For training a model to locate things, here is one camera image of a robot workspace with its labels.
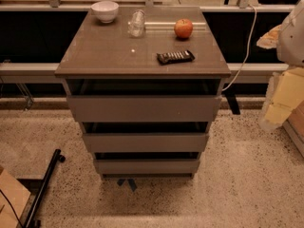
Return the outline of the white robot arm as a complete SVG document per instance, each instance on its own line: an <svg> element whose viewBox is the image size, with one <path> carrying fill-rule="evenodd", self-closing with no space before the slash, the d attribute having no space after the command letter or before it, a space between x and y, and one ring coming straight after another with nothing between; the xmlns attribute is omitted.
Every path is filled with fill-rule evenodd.
<svg viewBox="0 0 304 228"><path fill-rule="evenodd" d="M304 101L304 0L300 0L281 25L260 37L260 48L275 48L277 59L289 67L270 79L259 117L265 131L283 125Z"/></svg>

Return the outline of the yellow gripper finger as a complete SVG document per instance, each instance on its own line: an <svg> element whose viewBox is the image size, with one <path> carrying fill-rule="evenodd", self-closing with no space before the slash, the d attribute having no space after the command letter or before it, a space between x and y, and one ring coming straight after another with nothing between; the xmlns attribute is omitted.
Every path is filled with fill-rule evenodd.
<svg viewBox="0 0 304 228"><path fill-rule="evenodd" d="M265 49L276 48L280 29L281 25L275 26L274 28L270 29L257 40L256 45L260 48Z"/></svg>
<svg viewBox="0 0 304 228"><path fill-rule="evenodd" d="M284 124L303 101L303 67L274 73L269 80L265 102L259 115L259 126L265 131L274 131Z"/></svg>

